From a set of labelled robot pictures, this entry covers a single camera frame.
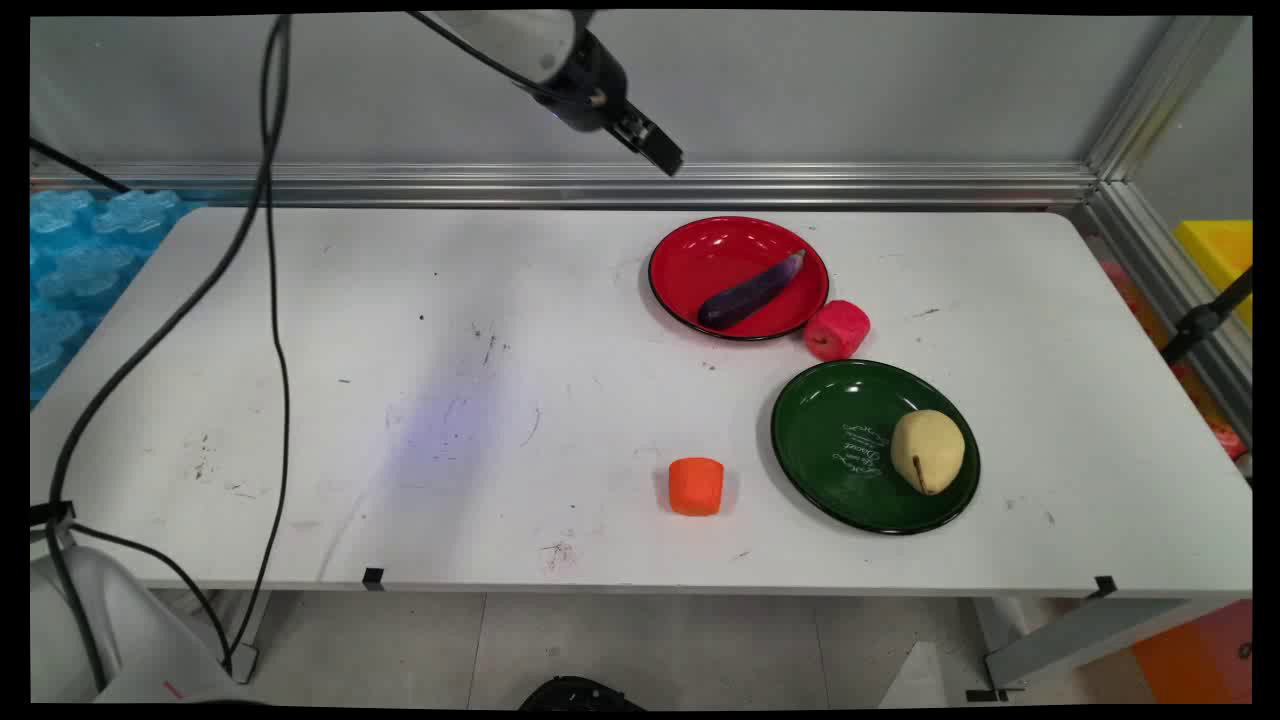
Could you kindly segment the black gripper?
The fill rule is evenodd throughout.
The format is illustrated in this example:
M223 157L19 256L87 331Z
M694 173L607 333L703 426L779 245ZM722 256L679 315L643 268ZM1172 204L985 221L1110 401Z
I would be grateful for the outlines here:
M591 31L579 33L573 49L545 86L550 92L539 94L538 102L571 129L608 131L666 176L680 172L684 150L628 101L622 65Z

